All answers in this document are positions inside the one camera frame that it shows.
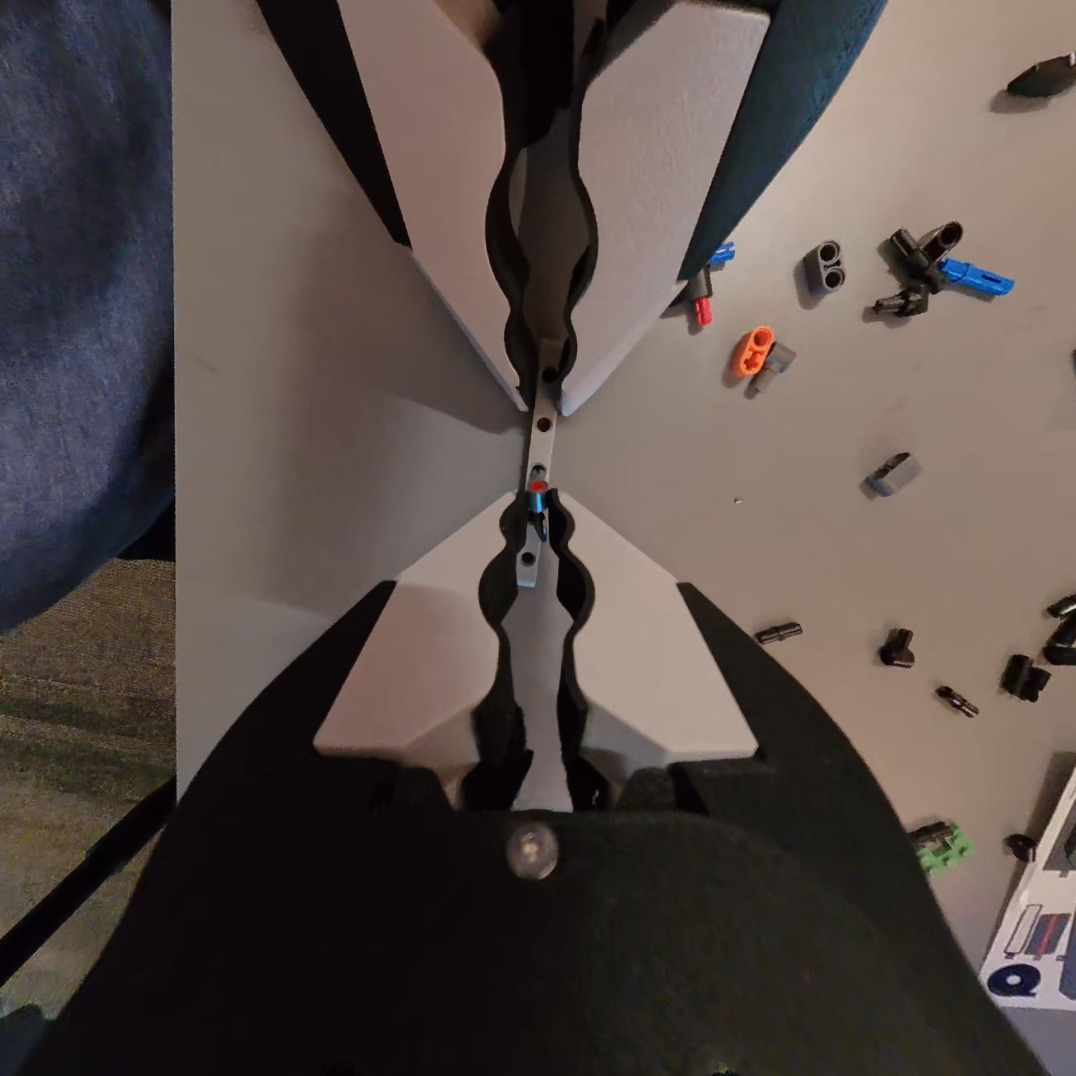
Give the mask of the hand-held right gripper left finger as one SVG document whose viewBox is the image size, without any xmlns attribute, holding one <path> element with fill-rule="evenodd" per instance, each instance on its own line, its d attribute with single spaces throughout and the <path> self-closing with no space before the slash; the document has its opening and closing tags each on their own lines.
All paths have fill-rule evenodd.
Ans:
<svg viewBox="0 0 1076 1076">
<path fill-rule="evenodd" d="M 525 541 L 525 499 L 508 493 L 398 577 L 314 737 L 320 754 L 429 769 L 468 808 L 513 805 L 526 730 L 504 619 Z"/>
</svg>

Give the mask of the short grey lego beam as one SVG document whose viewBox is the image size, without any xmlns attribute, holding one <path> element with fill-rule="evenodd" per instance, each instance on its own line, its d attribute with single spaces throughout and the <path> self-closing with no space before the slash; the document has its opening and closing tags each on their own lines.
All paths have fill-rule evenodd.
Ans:
<svg viewBox="0 0 1076 1076">
<path fill-rule="evenodd" d="M 900 452 L 884 461 L 864 479 L 864 489 L 873 496 L 890 498 L 922 475 L 921 464 L 910 452 Z"/>
</svg>

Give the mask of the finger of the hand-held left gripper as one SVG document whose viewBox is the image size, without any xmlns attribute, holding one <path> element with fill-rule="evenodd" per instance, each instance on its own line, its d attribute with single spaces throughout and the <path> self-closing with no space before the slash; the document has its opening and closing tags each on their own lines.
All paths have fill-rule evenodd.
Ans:
<svg viewBox="0 0 1076 1076">
<path fill-rule="evenodd" d="M 482 45 L 491 2 L 342 1 L 339 8 L 408 235 L 407 245 L 519 411 L 504 343 L 509 299 L 486 244 L 505 156 L 502 91 Z"/>
<path fill-rule="evenodd" d="M 587 36 L 569 109 L 586 247 L 566 305 L 562 416 L 691 275 L 682 263 L 770 23 L 736 2 L 631 2 Z"/>
</svg>

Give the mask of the black lego connector block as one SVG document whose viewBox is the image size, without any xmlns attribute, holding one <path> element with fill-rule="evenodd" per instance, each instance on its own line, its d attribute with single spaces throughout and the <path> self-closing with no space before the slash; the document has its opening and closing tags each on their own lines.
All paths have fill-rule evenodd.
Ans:
<svg viewBox="0 0 1076 1076">
<path fill-rule="evenodd" d="M 1022 702 L 1037 703 L 1052 678 L 1048 668 L 1037 666 L 1027 654 L 1013 654 L 1001 678 L 1001 690 Z"/>
</svg>

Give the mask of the orange lego connector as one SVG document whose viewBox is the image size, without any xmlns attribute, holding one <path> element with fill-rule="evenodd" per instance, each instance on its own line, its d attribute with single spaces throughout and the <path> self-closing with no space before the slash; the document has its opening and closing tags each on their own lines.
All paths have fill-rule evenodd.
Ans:
<svg viewBox="0 0 1076 1076">
<path fill-rule="evenodd" d="M 774 335 L 769 326 L 758 326 L 746 332 L 731 353 L 731 377 L 744 380 L 758 376 L 771 354 L 773 344 Z"/>
</svg>

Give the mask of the black lego cross connector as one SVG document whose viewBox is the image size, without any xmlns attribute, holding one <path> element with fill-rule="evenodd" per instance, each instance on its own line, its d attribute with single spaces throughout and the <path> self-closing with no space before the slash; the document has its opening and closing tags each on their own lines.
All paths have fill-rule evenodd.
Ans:
<svg viewBox="0 0 1076 1076">
<path fill-rule="evenodd" d="M 962 237 L 963 226 L 951 221 L 924 235 L 921 240 L 915 239 L 907 229 L 898 228 L 890 236 L 889 242 L 903 279 L 928 289 L 930 294 L 938 294 L 945 289 L 947 282 L 940 263 Z"/>
</svg>

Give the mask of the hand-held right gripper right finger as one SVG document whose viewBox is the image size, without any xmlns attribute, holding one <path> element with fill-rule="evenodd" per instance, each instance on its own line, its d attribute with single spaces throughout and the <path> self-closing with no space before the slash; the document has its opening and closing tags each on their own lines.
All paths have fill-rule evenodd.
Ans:
<svg viewBox="0 0 1076 1076">
<path fill-rule="evenodd" d="M 680 585 L 571 496 L 548 496 L 560 663 L 560 758 L 574 808 L 609 808 L 638 771 L 745 760 L 750 730 Z"/>
</svg>

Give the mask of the blue lego axle pin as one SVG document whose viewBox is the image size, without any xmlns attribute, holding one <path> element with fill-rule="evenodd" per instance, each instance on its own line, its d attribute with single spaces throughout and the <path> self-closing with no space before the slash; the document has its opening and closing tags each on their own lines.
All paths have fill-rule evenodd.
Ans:
<svg viewBox="0 0 1076 1076">
<path fill-rule="evenodd" d="M 937 267 L 947 284 L 958 289 L 971 291 L 993 298 L 1007 296 L 1015 287 L 1015 280 L 985 270 L 974 265 L 973 261 L 944 258 L 937 261 Z"/>
</svg>

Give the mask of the orange small connector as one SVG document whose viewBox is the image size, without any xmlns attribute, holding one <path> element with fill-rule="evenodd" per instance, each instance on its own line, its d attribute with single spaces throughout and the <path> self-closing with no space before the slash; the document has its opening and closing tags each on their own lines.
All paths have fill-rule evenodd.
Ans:
<svg viewBox="0 0 1076 1076">
<path fill-rule="evenodd" d="M 796 352 L 785 344 L 775 340 L 766 354 L 763 365 L 755 376 L 751 378 L 748 388 L 749 398 L 754 398 L 763 393 L 773 381 L 780 374 L 784 374 L 796 358 Z"/>
</svg>

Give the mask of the green lego piece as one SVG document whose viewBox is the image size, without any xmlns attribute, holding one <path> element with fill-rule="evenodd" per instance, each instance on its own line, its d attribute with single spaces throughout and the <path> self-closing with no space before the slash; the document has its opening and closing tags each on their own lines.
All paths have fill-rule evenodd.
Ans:
<svg viewBox="0 0 1076 1076">
<path fill-rule="evenodd" d="M 974 854 L 975 847 L 961 827 L 939 820 L 906 834 L 924 874 L 932 877 Z"/>
</svg>

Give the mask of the long grey lego beam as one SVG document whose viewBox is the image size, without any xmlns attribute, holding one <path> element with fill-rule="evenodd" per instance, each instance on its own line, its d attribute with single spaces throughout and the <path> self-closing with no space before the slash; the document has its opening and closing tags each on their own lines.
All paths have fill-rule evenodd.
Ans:
<svg viewBox="0 0 1076 1076">
<path fill-rule="evenodd" d="M 537 395 L 530 422 L 530 441 L 523 481 L 526 498 L 527 483 L 533 479 L 546 480 L 551 489 L 551 469 L 556 422 L 560 414 L 560 360 L 563 343 L 544 339 L 539 348 Z M 519 587 L 534 587 L 537 582 L 539 560 L 546 546 L 541 544 L 527 521 L 526 540 L 516 560 Z"/>
</svg>

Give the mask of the black metal rod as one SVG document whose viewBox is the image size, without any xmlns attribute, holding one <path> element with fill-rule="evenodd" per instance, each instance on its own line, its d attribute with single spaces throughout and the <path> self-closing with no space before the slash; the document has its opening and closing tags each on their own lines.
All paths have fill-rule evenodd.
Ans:
<svg viewBox="0 0 1076 1076">
<path fill-rule="evenodd" d="M 94 843 L 83 859 L 24 914 L 1 939 L 1 986 L 4 987 L 110 878 L 127 868 L 166 827 L 175 811 L 178 776 L 171 773 L 127 815 Z"/>
</svg>

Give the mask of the lego sticker sheet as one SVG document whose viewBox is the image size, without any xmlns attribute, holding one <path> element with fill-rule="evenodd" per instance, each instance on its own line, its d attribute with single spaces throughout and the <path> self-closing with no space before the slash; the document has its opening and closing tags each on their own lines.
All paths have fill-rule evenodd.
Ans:
<svg viewBox="0 0 1076 1076">
<path fill-rule="evenodd" d="M 979 980 L 999 1007 L 1075 1011 L 1075 775 L 1068 775 L 1021 874 Z"/>
</svg>

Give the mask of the person's blue-clothed body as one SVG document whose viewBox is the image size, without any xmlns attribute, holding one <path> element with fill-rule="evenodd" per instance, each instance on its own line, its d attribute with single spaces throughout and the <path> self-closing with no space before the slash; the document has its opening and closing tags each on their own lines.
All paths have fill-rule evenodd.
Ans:
<svg viewBox="0 0 1076 1076">
<path fill-rule="evenodd" d="M 1 629 L 175 501 L 169 2 L 1 5 Z"/>
</svg>

